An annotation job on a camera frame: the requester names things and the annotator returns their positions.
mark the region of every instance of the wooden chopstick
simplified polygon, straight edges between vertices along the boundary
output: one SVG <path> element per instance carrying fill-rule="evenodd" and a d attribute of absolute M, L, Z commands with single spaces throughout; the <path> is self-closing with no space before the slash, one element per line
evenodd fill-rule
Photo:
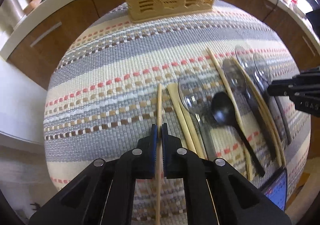
<path fill-rule="evenodd" d="M 262 115 L 263 119 L 265 120 L 268 129 L 271 131 L 271 137 L 272 137 L 273 143 L 276 148 L 276 158 L 277 158 L 277 162 L 278 162 L 279 166 L 286 166 L 286 159 L 285 159 L 283 148 L 281 146 L 280 136 L 279 136 L 278 130 L 276 128 L 275 121 L 271 115 L 271 112 L 270 112 L 266 102 L 262 98 L 261 94 L 258 92 L 257 87 L 255 86 L 255 84 L 253 83 L 253 81 L 251 80 L 249 75 L 246 73 L 246 71 L 239 64 L 239 62 L 235 58 L 232 58 L 232 59 L 235 62 L 236 66 L 239 68 L 239 70 L 241 70 L 242 74 L 244 75 L 247 84 L 251 88 L 251 90 L 252 90 L 252 92 L 258 102 L 261 115 Z"/>
<path fill-rule="evenodd" d="M 231 87 L 228 83 L 228 80 L 227 80 L 227 77 L 225 76 L 222 68 L 220 67 L 219 65 L 219 62 L 218 60 L 216 59 L 216 57 L 214 56 L 213 52 L 211 51 L 210 48 L 207 47 L 207 52 L 211 58 L 211 60 L 213 61 L 214 63 L 214 66 L 216 67 L 221 79 L 222 79 L 222 82 L 227 90 L 227 93 L 233 103 L 233 106 L 235 108 L 235 111 L 236 111 L 236 118 L 237 118 L 237 122 L 243 132 L 243 134 L 245 134 L 245 129 L 244 129 L 244 125 L 242 123 L 242 119 L 241 119 L 241 115 L 240 115 L 240 111 L 238 109 L 238 106 L 237 106 L 237 103 L 236 103 L 236 100 L 233 96 L 233 93 L 232 93 L 232 90 L 231 90 Z M 247 176 L 248 176 L 248 180 L 252 181 L 254 179 L 254 176 L 253 176 L 253 171 L 252 171 L 252 163 L 251 163 L 251 156 L 249 154 L 249 151 L 247 150 L 246 147 L 244 147 L 244 155 L 245 155 L 245 159 L 246 159 L 246 168 L 247 168 Z"/>
<path fill-rule="evenodd" d="M 158 98 L 157 98 L 158 141 L 157 141 L 157 150 L 156 150 L 156 225 L 160 225 L 161 174 L 163 170 L 161 127 L 162 127 L 162 84 L 159 83 Z"/>

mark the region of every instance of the metal screw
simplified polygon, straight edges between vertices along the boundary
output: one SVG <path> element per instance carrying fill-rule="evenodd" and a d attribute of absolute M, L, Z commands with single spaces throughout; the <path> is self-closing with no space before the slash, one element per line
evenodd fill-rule
<path fill-rule="evenodd" d="M 185 148 L 178 148 L 177 153 L 179 155 L 185 155 L 187 153 L 187 150 Z"/>
<path fill-rule="evenodd" d="M 97 159 L 93 162 L 94 166 L 102 166 L 103 165 L 103 160 L 102 159 Z"/>
<path fill-rule="evenodd" d="M 141 155 L 142 150 L 140 148 L 135 148 L 134 150 L 132 150 L 132 154 L 135 156 Z"/>
<path fill-rule="evenodd" d="M 215 163 L 218 166 L 224 166 L 226 164 L 226 162 L 222 158 L 216 159 Z"/>

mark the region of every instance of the plastic spoon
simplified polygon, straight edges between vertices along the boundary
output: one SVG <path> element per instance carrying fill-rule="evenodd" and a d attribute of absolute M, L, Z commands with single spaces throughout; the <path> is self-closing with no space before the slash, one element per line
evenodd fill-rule
<path fill-rule="evenodd" d="M 214 160 L 217 158 L 217 154 L 210 134 L 210 127 L 204 118 L 208 104 L 207 94 L 201 80 L 194 74 L 180 77 L 178 91 L 185 109 L 196 117 L 207 158 Z"/>
<path fill-rule="evenodd" d="M 234 61 L 231 59 L 225 59 L 223 61 L 222 67 L 223 67 L 224 73 L 227 77 L 228 83 L 230 84 L 231 89 L 234 90 L 235 92 L 242 94 L 245 97 L 255 119 L 257 120 L 257 122 L 259 124 L 260 131 L 262 132 L 263 138 L 265 139 L 265 142 L 269 148 L 271 158 L 275 159 L 276 158 L 275 145 L 273 144 L 272 137 L 271 137 L 271 135 L 268 131 L 268 128 L 265 124 L 265 121 L 259 111 L 258 103 L 256 102 L 255 98 L 252 97 L 250 92 L 248 91 L 247 83 L 246 83 L 244 75 L 238 69 L 238 67 L 235 65 Z"/>
<path fill-rule="evenodd" d="M 244 143 L 245 147 L 250 153 L 254 165 L 257 169 L 258 174 L 263 177 L 265 175 L 265 170 L 260 164 L 255 152 L 253 151 L 250 143 L 247 141 L 247 138 L 243 134 L 237 120 L 236 120 L 236 112 L 233 106 L 231 99 L 228 94 L 225 92 L 218 92 L 214 95 L 211 101 L 211 112 L 214 119 L 220 125 L 232 126 L 236 129 L 239 134 L 240 139 Z"/>
<path fill-rule="evenodd" d="M 259 55 L 257 53 L 255 53 L 253 55 L 253 61 L 254 61 L 254 64 L 255 64 L 255 67 L 257 69 L 257 72 L 258 72 L 259 76 L 263 80 L 261 83 L 262 83 L 263 90 L 264 90 L 264 93 L 263 93 L 264 94 L 264 98 L 269 99 L 270 96 L 267 93 L 267 87 L 272 82 L 270 68 L 269 68 L 266 60 L 261 55 Z M 279 97 L 275 96 L 275 100 L 276 100 L 276 104 L 278 106 L 278 109 L 280 111 L 280 115 L 281 115 L 283 126 L 284 126 L 284 131 L 285 131 L 285 134 L 287 136 L 287 142 L 288 142 L 288 145 L 290 145 L 290 143 L 292 142 L 292 137 L 291 137 L 291 134 L 290 134 L 288 121 L 287 121 L 287 118 L 285 116 L 284 109 L 282 107 L 282 104 L 280 102 Z"/>
<path fill-rule="evenodd" d="M 254 60 L 252 59 L 252 55 L 248 55 L 245 52 L 245 49 L 242 46 L 237 45 L 235 47 L 235 52 L 236 52 L 236 57 L 238 62 L 241 64 L 241 66 L 243 67 L 243 69 L 247 72 L 247 74 L 249 75 L 249 77 L 251 79 L 253 79 L 255 85 L 257 86 L 257 88 L 259 89 L 263 100 L 266 102 L 267 105 L 269 105 L 269 99 L 270 96 L 265 92 L 266 88 L 263 84 L 263 80 L 260 76 L 260 74 L 258 73 L 257 67 L 255 66 Z M 279 134 L 282 134 L 282 129 L 277 125 L 277 130 Z"/>

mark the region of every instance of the black spoon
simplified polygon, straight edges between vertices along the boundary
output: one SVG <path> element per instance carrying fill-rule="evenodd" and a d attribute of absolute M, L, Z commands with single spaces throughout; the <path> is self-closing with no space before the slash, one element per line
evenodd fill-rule
<path fill-rule="evenodd" d="M 247 138 L 243 134 L 237 122 L 236 111 L 228 94 L 226 94 L 225 92 L 218 92 L 214 95 L 211 101 L 211 112 L 217 123 L 219 123 L 220 125 L 232 126 L 236 129 L 240 139 L 242 140 L 245 147 L 249 151 L 250 156 L 252 157 L 258 174 L 263 177 L 266 172 L 260 164 L 256 154 L 254 153 L 251 145 L 247 141 Z"/>
<path fill-rule="evenodd" d="M 233 60 L 229 58 L 223 61 L 222 68 L 227 77 L 228 83 L 230 84 L 231 90 L 234 92 L 238 92 L 245 97 L 255 119 L 257 120 L 263 138 L 269 148 L 271 159 L 276 159 L 276 147 L 273 144 L 270 132 L 268 131 L 267 125 L 265 124 L 265 121 L 259 111 L 258 103 L 256 99 L 250 94 L 244 75 L 237 68 Z"/>

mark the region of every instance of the drawer handle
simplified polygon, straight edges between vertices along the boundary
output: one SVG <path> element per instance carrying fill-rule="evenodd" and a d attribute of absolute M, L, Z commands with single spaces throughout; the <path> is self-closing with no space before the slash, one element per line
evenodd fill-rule
<path fill-rule="evenodd" d="M 316 56 L 316 53 L 313 51 L 313 49 L 311 48 L 311 46 L 309 45 L 309 43 L 308 43 L 308 41 L 305 39 L 305 37 L 304 37 L 304 36 L 302 36 L 302 38 L 303 38 L 303 41 L 305 41 L 305 43 L 307 44 L 307 46 L 310 48 L 310 50 L 311 50 L 311 52 L 312 52 L 313 56 Z"/>
<path fill-rule="evenodd" d="M 265 6 L 266 6 L 266 8 L 268 8 L 268 9 L 273 9 L 273 7 L 271 7 L 271 6 L 267 5 L 267 4 L 265 4 Z"/>
<path fill-rule="evenodd" d="M 41 41 L 41 39 L 43 39 L 45 36 L 47 36 L 48 34 L 50 34 L 53 30 L 55 30 L 56 28 L 60 27 L 62 25 L 61 22 L 58 22 L 57 24 L 55 24 L 54 26 L 52 26 L 51 28 L 49 28 L 47 31 L 43 32 L 41 35 L 39 35 L 39 37 L 32 42 L 32 44 L 30 45 L 30 47 L 34 47 L 38 42 Z"/>

